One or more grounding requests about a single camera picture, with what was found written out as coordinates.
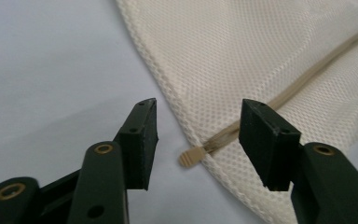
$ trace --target white table surface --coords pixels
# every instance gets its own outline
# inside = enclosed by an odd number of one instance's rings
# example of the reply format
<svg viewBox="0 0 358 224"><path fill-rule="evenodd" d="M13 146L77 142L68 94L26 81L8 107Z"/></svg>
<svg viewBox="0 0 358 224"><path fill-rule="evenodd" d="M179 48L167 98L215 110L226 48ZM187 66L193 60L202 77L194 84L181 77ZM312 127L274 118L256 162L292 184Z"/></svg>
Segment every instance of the white table surface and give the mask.
<svg viewBox="0 0 358 224"><path fill-rule="evenodd" d="M151 97L160 140L149 191L129 190L131 223L264 223L202 165L179 166L189 144L114 1L0 1L0 182L72 173Z"/></svg>

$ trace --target white mesh fabric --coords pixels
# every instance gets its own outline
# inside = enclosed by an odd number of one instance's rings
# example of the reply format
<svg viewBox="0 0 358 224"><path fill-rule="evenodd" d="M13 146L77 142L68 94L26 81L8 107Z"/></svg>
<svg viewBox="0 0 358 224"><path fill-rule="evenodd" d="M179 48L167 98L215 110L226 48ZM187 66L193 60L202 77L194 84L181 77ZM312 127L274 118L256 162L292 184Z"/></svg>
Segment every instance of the white mesh fabric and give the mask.
<svg viewBox="0 0 358 224"><path fill-rule="evenodd" d="M118 0L131 36L194 146L268 102L358 33L358 1ZM358 139L358 46L279 113L340 149ZM268 222L296 222L287 192L269 192L234 142L204 164Z"/></svg>

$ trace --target mesh laundry bag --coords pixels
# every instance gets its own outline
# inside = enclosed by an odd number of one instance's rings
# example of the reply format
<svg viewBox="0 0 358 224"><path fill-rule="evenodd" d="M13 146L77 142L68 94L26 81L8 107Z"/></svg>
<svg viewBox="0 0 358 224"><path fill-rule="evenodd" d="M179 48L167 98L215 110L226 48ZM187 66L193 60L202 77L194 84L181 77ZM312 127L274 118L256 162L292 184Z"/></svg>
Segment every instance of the mesh laundry bag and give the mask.
<svg viewBox="0 0 358 224"><path fill-rule="evenodd" d="M213 152L203 164L267 222L296 223L290 192L264 189L238 140L209 145L238 130L249 98L302 143L346 152L358 139L358 1L117 1L188 140Z"/></svg>

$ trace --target gray background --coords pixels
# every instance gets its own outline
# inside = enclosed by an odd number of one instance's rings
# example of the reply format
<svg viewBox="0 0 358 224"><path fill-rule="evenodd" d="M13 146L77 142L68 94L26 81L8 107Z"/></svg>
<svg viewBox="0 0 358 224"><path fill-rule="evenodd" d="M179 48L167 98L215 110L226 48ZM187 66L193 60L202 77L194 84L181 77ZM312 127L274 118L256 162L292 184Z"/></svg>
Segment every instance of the gray background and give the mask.
<svg viewBox="0 0 358 224"><path fill-rule="evenodd" d="M73 172L151 97L160 141L149 191L129 190L131 223L263 223L200 164L179 166L189 144L114 1L0 1L0 182Z"/></svg>

